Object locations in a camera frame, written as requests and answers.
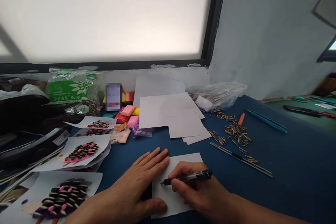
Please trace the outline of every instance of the hand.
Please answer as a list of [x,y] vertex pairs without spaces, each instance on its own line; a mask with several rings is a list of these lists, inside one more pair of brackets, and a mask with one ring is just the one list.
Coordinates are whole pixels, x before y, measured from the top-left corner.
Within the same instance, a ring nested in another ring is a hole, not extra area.
[[167,210],[160,198],[141,201],[153,178],[169,163],[168,150],[147,152],[108,189],[87,199],[65,223],[137,223]]
[[178,191],[185,204],[190,203],[196,211],[213,223],[239,223],[238,208],[232,199],[232,194],[221,185],[215,176],[212,176],[210,180],[196,181],[194,185],[191,185],[192,187],[175,179],[207,169],[204,163],[180,161],[168,176],[172,179],[172,190]]

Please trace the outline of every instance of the blue table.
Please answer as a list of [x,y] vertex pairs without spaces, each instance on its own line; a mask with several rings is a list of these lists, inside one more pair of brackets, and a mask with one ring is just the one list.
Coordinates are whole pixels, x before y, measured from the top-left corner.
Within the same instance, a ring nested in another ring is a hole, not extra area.
[[[239,117],[244,109],[251,109],[286,126],[281,133],[257,118],[245,113],[243,126],[252,139],[246,150],[258,165],[271,171],[273,178],[249,167],[203,140],[187,145],[182,139],[170,139],[168,127],[156,128],[151,138],[129,136],[127,144],[115,144],[98,172],[104,173],[97,192],[110,187],[142,154],[160,146],[168,148],[169,156],[200,152],[203,162],[214,172],[222,185],[231,193],[277,212],[312,223],[336,223],[336,137],[321,128],[279,112],[248,96],[237,99],[226,109],[229,115]],[[220,135],[229,123],[215,115],[204,113],[203,124]],[[229,140],[230,151],[241,154]],[[189,211],[161,219],[146,219],[143,223],[206,223],[196,211]]]

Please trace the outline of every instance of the white paper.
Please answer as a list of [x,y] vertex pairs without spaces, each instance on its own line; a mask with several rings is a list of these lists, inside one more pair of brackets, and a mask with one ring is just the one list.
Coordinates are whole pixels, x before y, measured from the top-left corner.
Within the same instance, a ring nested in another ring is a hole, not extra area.
[[[48,194],[50,190],[56,185],[64,182],[68,179],[85,179],[86,181],[91,181],[92,184],[86,190],[87,197],[93,196],[97,191],[99,184],[102,180],[102,173],[82,173],[82,172],[70,172],[70,171],[46,171],[40,173],[34,185],[20,198],[18,198],[10,207],[4,210],[0,214],[0,223],[1,224],[35,224],[38,219],[32,218],[32,216],[25,211],[21,210],[21,202],[25,199],[28,199],[27,203],[30,202],[40,202]],[[63,223],[67,217],[59,219],[58,223]],[[43,224],[51,224],[52,219],[44,219]]]
[[207,135],[200,135],[200,136],[188,136],[188,137],[184,137],[184,138],[182,138],[183,139],[183,142],[185,142],[185,143],[187,143],[188,145],[190,145],[190,144],[194,144],[194,143],[196,143],[196,142],[199,142],[199,141],[202,141],[202,140],[204,140],[204,139],[208,139],[208,138],[210,138],[211,137],[211,135],[210,135],[210,133],[208,132],[208,134]]
[[317,106],[323,107],[325,109],[336,109],[336,106],[330,105],[330,104],[325,104],[325,103],[319,103],[315,104]]
[[136,79],[133,106],[137,107],[140,107],[140,97],[172,95],[186,91],[182,81],[161,75],[143,73],[137,75]]
[[202,96],[198,96],[195,103],[198,107],[202,109],[210,109],[213,106],[211,101],[203,98]]
[[163,181],[168,178],[169,173],[171,173],[180,161],[187,162],[203,162],[200,153],[193,153],[182,156],[174,156],[169,158],[169,165],[164,171],[162,171],[153,180],[152,198],[161,198],[165,201],[168,206],[167,212],[164,214],[152,215],[152,219],[167,217],[170,215],[176,215],[182,212],[193,210],[190,204],[185,205],[183,203],[183,198],[178,192],[172,191],[172,186],[161,185],[160,180]]
[[[48,162],[34,168],[32,171],[33,172],[44,172],[44,171],[51,171],[51,170],[59,170],[59,169],[63,169],[65,167],[67,168],[72,168],[72,167],[77,167],[77,166],[86,166],[88,165],[93,159],[95,159],[96,157],[98,157],[107,147],[107,145],[110,142],[110,137],[111,135],[96,135],[96,136],[80,136],[80,137],[71,137],[68,138],[68,141],[65,145],[65,147],[63,148],[63,150],[61,151],[61,153],[59,155],[57,155],[56,157],[50,159]],[[77,164],[75,163],[70,163],[67,166],[63,167],[63,165],[65,165],[64,162],[61,161],[61,159],[64,160],[64,158],[66,156],[68,156],[71,152],[73,152],[75,150],[75,148],[79,145],[88,143],[88,142],[95,142],[99,148],[98,150],[95,152],[94,155],[92,155],[91,157],[78,162]]]
[[164,96],[149,96],[140,98],[139,128],[154,128],[169,125],[169,116],[175,116],[181,111],[191,109],[200,119],[202,112],[187,92]]
[[31,175],[29,178],[27,178],[25,181],[23,181],[20,186],[25,187],[27,189],[32,188],[34,185],[35,181],[39,177],[39,172],[35,172],[33,175]]
[[169,117],[169,120],[170,138],[194,137],[208,133],[193,110],[184,110],[179,115]]
[[112,129],[117,124],[117,119],[114,119],[114,118],[91,117],[91,116],[88,116],[88,115],[85,116],[80,123],[77,123],[77,124],[72,124],[72,123],[69,123],[69,122],[65,122],[65,123],[69,124],[71,126],[74,126],[76,128],[95,128],[95,127],[88,127],[88,125],[90,125],[93,122],[96,122],[98,120],[109,123],[109,126],[107,128],[100,128],[100,129],[103,129],[103,130]]
[[108,156],[108,154],[110,153],[110,150],[111,150],[111,142],[108,143],[108,145],[107,145],[107,147],[106,147],[106,149],[104,150],[103,153],[101,153],[98,157],[96,157],[95,159],[93,159],[87,165],[85,165],[85,166],[77,166],[75,168],[72,168],[72,167],[68,167],[67,168],[67,167],[65,167],[63,169],[60,169],[59,171],[70,171],[70,170],[77,170],[77,169],[85,169],[85,168],[94,166],[95,164],[97,164],[99,162],[102,162]]

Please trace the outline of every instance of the orange clay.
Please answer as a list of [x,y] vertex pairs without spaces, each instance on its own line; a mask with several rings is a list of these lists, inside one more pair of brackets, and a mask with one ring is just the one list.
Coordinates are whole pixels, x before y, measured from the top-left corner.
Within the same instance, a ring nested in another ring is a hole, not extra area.
[[241,126],[241,125],[243,124],[244,118],[245,118],[245,113],[243,113],[243,114],[240,116],[238,125]]
[[35,224],[40,224],[43,221],[43,217],[40,217],[39,220]]

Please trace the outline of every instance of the right hand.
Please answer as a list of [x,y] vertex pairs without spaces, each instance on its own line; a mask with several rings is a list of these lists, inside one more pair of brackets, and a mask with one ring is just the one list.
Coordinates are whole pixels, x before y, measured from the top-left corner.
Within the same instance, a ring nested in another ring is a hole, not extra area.
[[196,190],[188,184],[176,179],[195,172],[207,170],[204,163],[180,161],[168,175],[172,179],[173,192],[183,197],[184,203],[190,203],[196,211],[213,223],[239,223],[239,206],[235,204],[232,194],[212,176],[210,180],[196,181]]

